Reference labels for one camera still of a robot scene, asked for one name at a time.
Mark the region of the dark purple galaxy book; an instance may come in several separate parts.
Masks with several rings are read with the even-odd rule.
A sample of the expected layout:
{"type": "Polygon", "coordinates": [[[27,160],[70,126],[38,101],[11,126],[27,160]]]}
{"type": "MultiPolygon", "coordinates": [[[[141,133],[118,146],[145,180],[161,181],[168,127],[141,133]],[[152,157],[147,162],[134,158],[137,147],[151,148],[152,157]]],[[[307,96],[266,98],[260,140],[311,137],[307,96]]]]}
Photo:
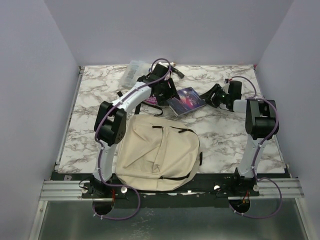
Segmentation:
{"type": "Polygon", "coordinates": [[[176,117],[188,114],[206,105],[205,100],[192,87],[180,89],[177,93],[179,99],[173,97],[167,101],[168,107],[176,117]]]}

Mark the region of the beige canvas student backpack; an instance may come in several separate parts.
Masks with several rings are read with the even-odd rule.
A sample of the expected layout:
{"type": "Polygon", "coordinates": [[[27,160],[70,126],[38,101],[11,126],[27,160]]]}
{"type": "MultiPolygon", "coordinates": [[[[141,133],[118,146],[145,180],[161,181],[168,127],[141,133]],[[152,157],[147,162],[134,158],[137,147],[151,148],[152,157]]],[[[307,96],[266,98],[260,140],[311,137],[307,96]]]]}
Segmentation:
{"type": "Polygon", "coordinates": [[[173,191],[190,182],[202,165],[198,135],[183,123],[137,114],[130,117],[118,148],[115,174],[141,191],[173,191]]]}

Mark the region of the purple treehouse book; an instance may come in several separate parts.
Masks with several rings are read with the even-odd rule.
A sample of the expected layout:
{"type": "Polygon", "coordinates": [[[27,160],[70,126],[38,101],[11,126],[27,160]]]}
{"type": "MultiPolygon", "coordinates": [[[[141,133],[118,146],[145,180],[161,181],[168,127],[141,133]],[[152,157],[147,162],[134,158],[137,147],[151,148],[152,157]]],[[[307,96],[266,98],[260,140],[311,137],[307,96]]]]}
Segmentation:
{"type": "Polygon", "coordinates": [[[150,105],[157,105],[157,99],[155,96],[150,96],[149,98],[147,98],[146,100],[143,101],[146,104],[150,104],[150,105]]]}

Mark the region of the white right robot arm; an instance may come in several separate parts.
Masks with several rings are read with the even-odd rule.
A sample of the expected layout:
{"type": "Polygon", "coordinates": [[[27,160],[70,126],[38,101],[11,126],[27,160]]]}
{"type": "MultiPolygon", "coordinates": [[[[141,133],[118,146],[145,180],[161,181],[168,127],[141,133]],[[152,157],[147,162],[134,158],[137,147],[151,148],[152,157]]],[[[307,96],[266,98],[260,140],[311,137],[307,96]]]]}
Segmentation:
{"type": "Polygon", "coordinates": [[[243,99],[242,82],[226,79],[225,83],[225,86],[215,84],[200,97],[211,107],[225,105],[230,112],[245,113],[246,147],[230,183],[230,191],[241,196],[247,192],[248,184],[257,180],[262,153],[268,141],[278,133],[279,116],[274,100],[257,98],[256,95],[243,99]]]}

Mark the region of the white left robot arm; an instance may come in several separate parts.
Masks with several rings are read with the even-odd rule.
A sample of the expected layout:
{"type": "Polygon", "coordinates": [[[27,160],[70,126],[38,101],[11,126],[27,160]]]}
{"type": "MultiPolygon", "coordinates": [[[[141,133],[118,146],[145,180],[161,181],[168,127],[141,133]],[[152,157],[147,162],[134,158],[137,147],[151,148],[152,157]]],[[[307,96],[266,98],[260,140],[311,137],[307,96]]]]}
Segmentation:
{"type": "Polygon", "coordinates": [[[127,113],[135,110],[151,96],[160,97],[161,103],[178,95],[171,78],[172,66],[168,62],[162,65],[159,62],[164,58],[156,59],[150,67],[150,72],[140,76],[133,87],[119,99],[112,102],[104,101],[100,104],[94,124],[94,140],[100,150],[96,161],[93,177],[97,179],[93,191],[101,198],[110,194],[111,188],[128,187],[126,184],[111,184],[112,165],[117,145],[126,133],[127,113]]]}

